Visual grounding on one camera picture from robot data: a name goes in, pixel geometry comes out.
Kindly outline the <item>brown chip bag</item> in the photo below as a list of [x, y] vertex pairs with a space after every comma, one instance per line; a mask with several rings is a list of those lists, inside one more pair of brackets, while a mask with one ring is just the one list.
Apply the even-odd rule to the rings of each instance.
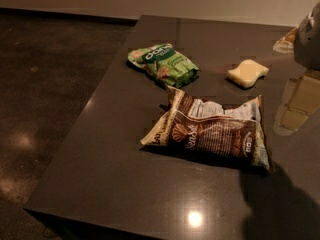
[[261, 98], [234, 109], [166, 88], [169, 110], [141, 140], [146, 146], [175, 146], [192, 152], [236, 158], [266, 170], [271, 167], [261, 126]]

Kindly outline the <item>yellow sponge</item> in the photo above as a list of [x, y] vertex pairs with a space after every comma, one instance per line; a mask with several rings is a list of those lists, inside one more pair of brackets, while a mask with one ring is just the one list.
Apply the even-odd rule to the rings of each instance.
[[265, 77], [269, 69], [251, 59], [242, 61], [235, 69], [229, 70], [226, 77], [238, 86], [248, 89], [255, 85], [257, 80]]

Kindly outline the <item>green chip bag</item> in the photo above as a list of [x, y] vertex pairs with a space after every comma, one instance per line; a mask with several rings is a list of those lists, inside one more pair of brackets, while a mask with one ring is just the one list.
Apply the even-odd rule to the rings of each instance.
[[175, 88], [190, 83], [199, 71], [188, 57], [176, 51], [170, 43], [132, 50], [128, 53], [128, 60], [157, 82]]

